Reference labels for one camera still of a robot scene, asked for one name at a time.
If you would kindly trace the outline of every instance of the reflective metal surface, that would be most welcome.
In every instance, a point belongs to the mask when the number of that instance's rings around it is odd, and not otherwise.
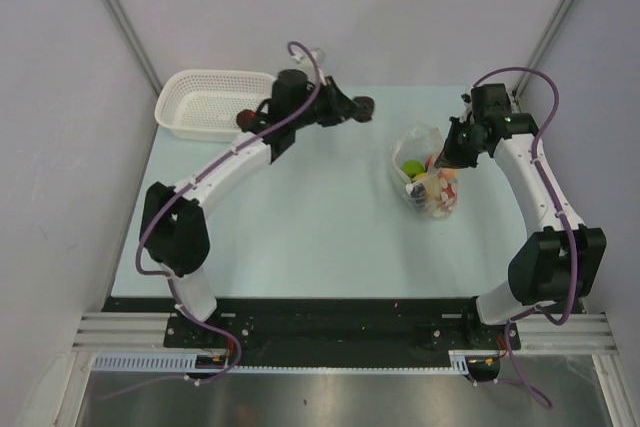
[[[473,388],[462,377],[368,374],[235,374],[197,388],[170,380],[101,401],[95,396],[153,378],[101,372],[92,374],[78,427],[611,425],[590,357],[521,362],[555,410],[509,385]],[[501,376],[513,377],[509,362]]]

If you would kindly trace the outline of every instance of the white plastic basket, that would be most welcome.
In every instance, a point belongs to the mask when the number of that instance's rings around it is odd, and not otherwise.
[[[236,115],[271,96],[275,77],[235,70],[184,70],[160,93],[158,124],[182,139],[230,142],[240,132]]]

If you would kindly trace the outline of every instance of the plastic bag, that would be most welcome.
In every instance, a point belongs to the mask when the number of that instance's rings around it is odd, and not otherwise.
[[[443,146],[438,129],[416,124],[391,147],[390,172],[396,191],[427,218],[446,219],[458,201],[458,171],[433,165]]]

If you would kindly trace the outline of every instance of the wall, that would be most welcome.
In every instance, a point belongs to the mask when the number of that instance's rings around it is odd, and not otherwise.
[[[526,62],[559,0],[121,0],[166,82],[188,68],[278,72],[327,53],[343,85],[465,85]]]
[[[606,311],[628,378],[640,393],[640,10],[638,0],[579,0],[541,68],[560,89],[545,140],[551,166],[588,225],[607,234],[591,311]],[[524,105],[542,120],[551,96],[542,82]]]
[[[101,0],[0,0],[0,424],[104,295],[155,123]]]

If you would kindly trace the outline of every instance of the light blue table surface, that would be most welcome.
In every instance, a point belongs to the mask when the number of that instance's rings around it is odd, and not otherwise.
[[[389,179],[390,146],[412,123],[448,132],[461,86],[345,89],[376,101],[373,122],[307,127],[273,165],[226,197],[208,220],[205,263],[217,296],[457,297],[506,279],[526,240],[509,184],[486,154],[459,175],[457,210],[423,220]],[[124,245],[114,297],[169,296],[134,268],[144,193],[200,169],[225,144],[184,141],[160,128]],[[155,264],[144,255],[147,268]]]

